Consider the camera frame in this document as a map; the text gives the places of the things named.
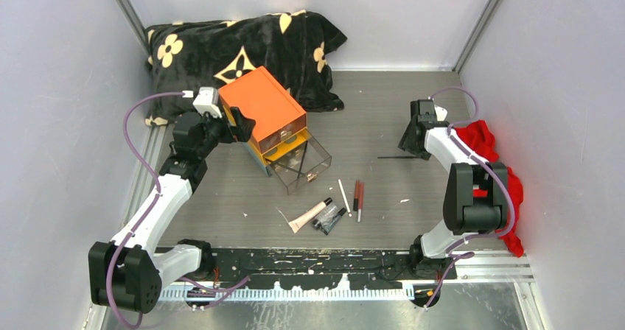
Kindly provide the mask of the clear bottom drawer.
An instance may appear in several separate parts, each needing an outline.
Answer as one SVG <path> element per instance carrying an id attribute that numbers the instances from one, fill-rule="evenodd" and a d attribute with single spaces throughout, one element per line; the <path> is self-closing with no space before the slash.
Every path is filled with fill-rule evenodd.
<path id="1" fill-rule="evenodd" d="M 287 194 L 314 181 L 332 163 L 332 156 L 312 135 L 298 138 L 293 144 L 294 148 L 281 157 L 267 160 L 268 168 L 284 185 Z"/>

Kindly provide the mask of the orange drawer organizer box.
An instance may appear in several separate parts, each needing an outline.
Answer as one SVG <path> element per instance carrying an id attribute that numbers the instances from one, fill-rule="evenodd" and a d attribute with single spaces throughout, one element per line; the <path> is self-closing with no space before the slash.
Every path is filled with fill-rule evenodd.
<path id="1" fill-rule="evenodd" d="M 219 89 L 221 103 L 230 120 L 232 108 L 255 121 L 247 150 L 271 175 L 270 165 L 297 150 L 310 137 L 307 114 L 278 80 L 263 66 Z"/>

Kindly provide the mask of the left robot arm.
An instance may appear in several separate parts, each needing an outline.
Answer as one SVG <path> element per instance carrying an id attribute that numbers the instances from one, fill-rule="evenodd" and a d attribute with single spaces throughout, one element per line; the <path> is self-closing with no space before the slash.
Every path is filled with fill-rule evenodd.
<path id="1" fill-rule="evenodd" d="M 188 112 L 175 120 L 170 154 L 149 197 L 111 241 L 95 242 L 88 252 L 93 303 L 144 315 L 164 287 L 183 277 L 212 276 L 216 261 L 208 242 L 183 239 L 161 255 L 156 247 L 206 174 L 207 156 L 218 144 L 249 141 L 255 126 L 237 107 L 216 116 Z"/>

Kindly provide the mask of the pink makeup tube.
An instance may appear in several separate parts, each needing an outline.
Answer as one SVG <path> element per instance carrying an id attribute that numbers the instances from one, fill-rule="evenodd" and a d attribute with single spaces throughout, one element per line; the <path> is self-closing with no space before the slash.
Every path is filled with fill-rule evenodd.
<path id="1" fill-rule="evenodd" d="M 301 216 L 295 218 L 288 222 L 289 227 L 293 231 L 293 233 L 297 233 L 304 225 L 306 225 L 310 220 L 316 217 L 319 213 L 321 213 L 328 205 L 333 202 L 331 197 L 328 197 L 325 200 L 314 205 L 312 208 L 308 209 Z"/>

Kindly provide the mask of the clear black makeup bottle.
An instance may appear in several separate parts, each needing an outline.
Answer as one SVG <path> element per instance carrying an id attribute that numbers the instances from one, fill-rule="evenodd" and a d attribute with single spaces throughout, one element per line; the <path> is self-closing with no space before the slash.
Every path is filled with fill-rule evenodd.
<path id="1" fill-rule="evenodd" d="M 332 218 L 337 214 L 339 208 L 335 203 L 330 203 L 311 221 L 311 226 L 316 230 L 325 230 Z"/>

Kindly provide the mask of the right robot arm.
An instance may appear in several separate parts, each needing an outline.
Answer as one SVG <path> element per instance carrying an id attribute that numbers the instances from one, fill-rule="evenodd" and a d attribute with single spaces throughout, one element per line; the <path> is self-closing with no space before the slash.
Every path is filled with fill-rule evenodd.
<path id="1" fill-rule="evenodd" d="M 460 244 L 505 231 L 514 207 L 507 167 L 464 143 L 433 100 L 412 101 L 410 115 L 399 148 L 416 158 L 436 158 L 448 174 L 441 221 L 410 247 L 410 271 L 426 279 L 436 272 L 438 262 L 451 260 Z"/>

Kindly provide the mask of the white makeup pencil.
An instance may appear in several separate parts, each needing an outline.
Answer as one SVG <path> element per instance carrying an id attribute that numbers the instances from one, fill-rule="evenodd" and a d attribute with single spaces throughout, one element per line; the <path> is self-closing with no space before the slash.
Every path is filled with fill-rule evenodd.
<path id="1" fill-rule="evenodd" d="M 351 212 L 351 209 L 350 209 L 350 206 L 349 206 L 349 202 L 348 202 L 348 199 L 347 199 L 347 196 L 346 196 L 345 188 L 343 187 L 343 182 L 342 182 L 342 180 L 340 178 L 338 179 L 338 186 L 339 186 L 339 189 L 340 189 L 340 192 L 341 192 L 341 197 L 342 197 L 342 200 L 343 200 L 344 207 L 346 209 L 346 213 L 349 216 L 351 216 L 352 212 Z"/>

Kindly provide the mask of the black mascara tube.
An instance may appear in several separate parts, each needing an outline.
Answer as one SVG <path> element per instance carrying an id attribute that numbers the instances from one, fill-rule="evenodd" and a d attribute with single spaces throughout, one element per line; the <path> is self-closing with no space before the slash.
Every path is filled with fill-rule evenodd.
<path id="1" fill-rule="evenodd" d="M 329 235 L 331 230 L 336 226 L 336 224 L 343 218 L 346 213 L 345 208 L 341 208 L 332 218 L 321 226 L 321 230 L 325 235 Z"/>

